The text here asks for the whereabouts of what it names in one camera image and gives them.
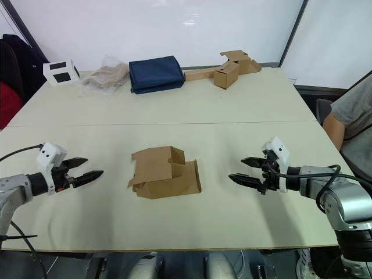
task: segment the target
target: navy blue bag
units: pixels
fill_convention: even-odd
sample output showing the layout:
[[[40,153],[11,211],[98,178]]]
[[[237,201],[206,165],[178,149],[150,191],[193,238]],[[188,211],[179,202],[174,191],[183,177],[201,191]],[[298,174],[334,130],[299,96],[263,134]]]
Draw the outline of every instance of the navy blue bag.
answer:
[[[132,92],[136,94],[181,87],[185,76],[174,56],[129,62]]]

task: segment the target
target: table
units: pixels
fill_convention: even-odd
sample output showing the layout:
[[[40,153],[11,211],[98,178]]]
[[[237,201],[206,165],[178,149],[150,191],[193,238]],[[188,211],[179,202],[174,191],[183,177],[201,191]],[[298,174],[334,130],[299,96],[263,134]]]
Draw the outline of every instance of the table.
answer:
[[[177,90],[133,95],[129,83],[112,98],[80,98],[75,85],[45,84],[0,133],[0,155],[51,141],[67,158],[89,161],[70,172],[103,169],[93,183],[52,196],[35,197],[13,220],[39,251],[159,251],[256,249],[336,245],[327,218],[315,201],[297,192],[256,190],[232,182],[231,173],[261,177],[240,162],[262,157],[261,146],[279,136],[291,164],[328,166],[344,160],[281,69],[240,76],[228,90],[210,80]],[[149,200],[128,181],[131,154],[172,145],[198,160],[202,193]],[[0,177],[31,174],[36,151],[2,162]],[[9,235],[15,232],[12,228]],[[27,249],[7,241],[4,249]]]
[[[262,196],[228,178],[239,172],[260,177],[258,169],[240,160],[262,156],[261,146],[274,135],[291,151],[293,166],[339,163],[344,173],[351,174],[316,122],[9,127],[0,133],[3,150],[48,140],[65,147],[69,158],[89,158],[72,175],[105,171],[91,184],[36,197],[20,207],[13,220],[26,234],[39,235],[32,239],[39,251],[336,245],[315,201],[297,192]],[[134,174],[131,154],[170,144],[183,149],[186,160],[198,160],[202,193],[156,200],[137,197],[127,188]],[[36,156],[36,151],[29,151],[7,159],[0,176],[35,172]],[[3,247],[27,249],[22,241],[6,241]]]
[[[112,98],[79,92],[45,83],[9,126],[316,121],[279,68],[241,75],[228,90],[205,79],[153,94],[131,94],[129,81]]]

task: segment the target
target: whiteboard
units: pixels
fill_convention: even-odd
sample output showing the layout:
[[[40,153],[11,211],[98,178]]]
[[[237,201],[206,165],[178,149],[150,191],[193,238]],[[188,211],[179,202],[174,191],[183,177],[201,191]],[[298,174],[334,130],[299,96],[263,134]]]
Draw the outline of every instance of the whiteboard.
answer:
[[[372,70],[372,1],[311,0],[283,69],[296,84],[349,88]]]
[[[50,61],[97,69],[106,54],[129,62],[174,55],[181,67],[220,65],[242,49],[279,62],[302,0],[12,0]]]

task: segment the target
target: gray t-shirt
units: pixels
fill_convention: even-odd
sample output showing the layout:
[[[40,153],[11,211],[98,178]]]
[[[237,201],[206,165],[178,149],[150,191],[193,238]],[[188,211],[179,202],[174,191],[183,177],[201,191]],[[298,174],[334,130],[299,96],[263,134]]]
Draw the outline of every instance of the gray t-shirt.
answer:
[[[372,181],[372,75],[332,105],[333,115],[345,125],[341,153],[361,177]]]

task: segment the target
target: cardboard box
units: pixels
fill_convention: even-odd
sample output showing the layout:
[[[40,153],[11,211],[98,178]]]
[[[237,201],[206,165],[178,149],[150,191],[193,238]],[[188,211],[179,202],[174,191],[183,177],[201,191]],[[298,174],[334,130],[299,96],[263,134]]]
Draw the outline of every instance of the cardboard box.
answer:
[[[228,61],[238,63],[239,74],[251,74],[261,71],[261,65],[243,51],[225,51],[221,52],[220,55],[225,55]]]
[[[221,52],[220,55],[225,55],[227,57],[227,62],[221,66],[211,67],[200,70],[185,71],[185,80],[201,80],[203,78],[212,78],[214,76],[214,71],[221,70],[231,62],[235,62],[239,65],[239,74],[251,74],[261,71],[261,65],[255,60],[251,59],[243,51],[225,51]]]
[[[185,162],[184,152],[173,146],[148,148],[132,154],[135,174],[128,183],[137,196],[158,199],[202,191],[196,160]]]
[[[248,74],[249,64],[251,63],[248,54],[243,51],[225,51],[221,52],[220,55],[225,55],[228,61],[238,63],[239,74]]]
[[[214,75],[214,71],[223,69],[227,63],[228,62],[225,62],[223,65],[217,66],[217,67],[185,71],[185,80],[190,81],[190,80],[202,80],[204,78],[212,78]]]
[[[259,71],[261,71],[261,65],[258,64],[255,60],[251,60],[251,63],[249,64],[249,68],[248,68],[248,74],[251,74],[251,73],[257,73]]]
[[[239,65],[237,63],[228,63],[223,69],[214,71],[214,84],[227,89],[238,79]]]

